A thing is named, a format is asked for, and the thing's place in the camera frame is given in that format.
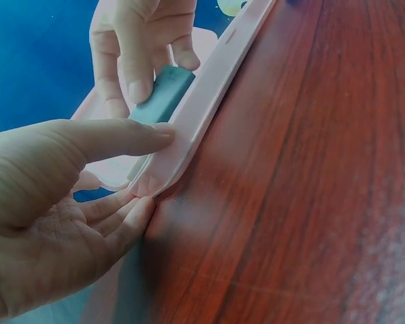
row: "blue sponge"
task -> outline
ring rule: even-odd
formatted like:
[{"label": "blue sponge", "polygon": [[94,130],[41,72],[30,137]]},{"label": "blue sponge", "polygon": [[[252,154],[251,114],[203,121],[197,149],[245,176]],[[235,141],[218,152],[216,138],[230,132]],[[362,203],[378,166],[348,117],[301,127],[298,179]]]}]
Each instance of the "blue sponge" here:
[{"label": "blue sponge", "polygon": [[165,65],[156,77],[150,98],[136,105],[129,118],[142,124],[168,122],[194,79],[189,70]]}]

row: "skin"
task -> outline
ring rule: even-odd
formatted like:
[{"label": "skin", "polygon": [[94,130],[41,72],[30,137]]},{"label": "skin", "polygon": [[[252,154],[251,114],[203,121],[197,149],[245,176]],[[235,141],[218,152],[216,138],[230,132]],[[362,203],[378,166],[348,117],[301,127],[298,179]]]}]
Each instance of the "skin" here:
[{"label": "skin", "polygon": [[129,119],[57,120],[0,133],[0,318],[90,285],[141,237],[155,204],[127,190],[76,202],[99,186],[87,163],[146,155],[174,131]]},{"label": "skin", "polygon": [[129,116],[125,97],[132,103],[150,97],[153,70],[158,74],[173,60],[188,70],[199,67],[191,37],[195,8],[196,0],[99,1],[90,26],[90,45],[95,85],[106,100],[109,116]]}]

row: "pink container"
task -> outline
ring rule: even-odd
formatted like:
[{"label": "pink container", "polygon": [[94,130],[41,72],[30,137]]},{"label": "pink container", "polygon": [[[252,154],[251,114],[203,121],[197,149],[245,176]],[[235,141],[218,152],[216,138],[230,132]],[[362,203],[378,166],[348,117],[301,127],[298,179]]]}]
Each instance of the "pink container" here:
[{"label": "pink container", "polygon": [[[176,129],[174,143],[143,158],[120,156],[88,164],[86,170],[98,177],[102,187],[112,191],[129,187],[139,197],[157,196],[181,178],[274,3],[275,0],[248,2],[219,39],[211,31],[194,29],[192,39],[201,66],[169,120]],[[72,119],[105,119],[103,102],[94,89]],[[128,175],[137,161],[142,165],[130,181]]]}]

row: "reddish-brown wood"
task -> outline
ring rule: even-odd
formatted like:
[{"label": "reddish-brown wood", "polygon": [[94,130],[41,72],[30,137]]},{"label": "reddish-brown wood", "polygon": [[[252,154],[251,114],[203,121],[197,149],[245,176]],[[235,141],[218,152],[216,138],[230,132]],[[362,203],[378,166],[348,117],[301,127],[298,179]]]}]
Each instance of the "reddish-brown wood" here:
[{"label": "reddish-brown wood", "polygon": [[405,323],[405,0],[279,0],[87,323]]}]

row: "blue background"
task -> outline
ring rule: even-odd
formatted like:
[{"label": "blue background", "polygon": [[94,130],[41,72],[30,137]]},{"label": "blue background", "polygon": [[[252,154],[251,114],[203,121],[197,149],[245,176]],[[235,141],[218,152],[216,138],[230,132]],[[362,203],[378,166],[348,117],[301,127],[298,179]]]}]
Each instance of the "blue background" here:
[{"label": "blue background", "polygon": [[[88,28],[96,0],[0,0],[0,131],[70,118],[93,87]],[[216,0],[200,0],[195,26],[225,30]],[[79,192],[77,200],[108,194]],[[77,323],[89,289],[12,323]]]}]

